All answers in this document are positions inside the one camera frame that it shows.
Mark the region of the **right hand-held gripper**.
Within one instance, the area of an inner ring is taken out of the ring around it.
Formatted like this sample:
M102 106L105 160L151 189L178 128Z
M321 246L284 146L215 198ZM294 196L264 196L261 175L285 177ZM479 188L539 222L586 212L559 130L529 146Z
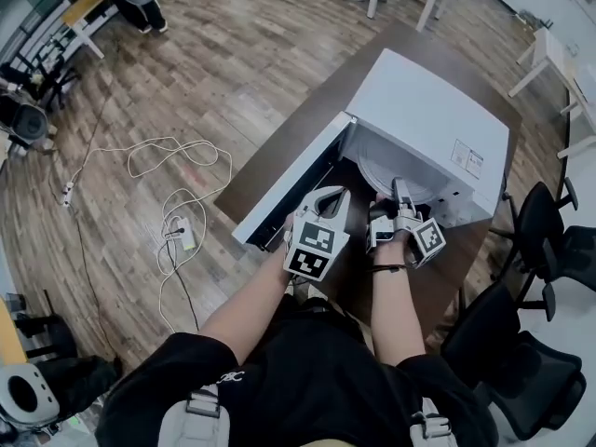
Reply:
M406 265L418 268L434 258L446 245L445 238L434 218L423 220L416 210L400 177L392 181L393 206L373 203L369 208L366 231L366 251L373 252L392 241L398 233L408 235Z

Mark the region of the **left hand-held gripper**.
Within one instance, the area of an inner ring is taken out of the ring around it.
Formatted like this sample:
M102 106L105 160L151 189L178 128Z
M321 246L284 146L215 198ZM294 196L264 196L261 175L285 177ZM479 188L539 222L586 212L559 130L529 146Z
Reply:
M332 218L317 215L334 200ZM350 200L350 191L340 185L320 187L305 195L284 235L283 268L287 272L312 281L325 278L350 238L345 230Z

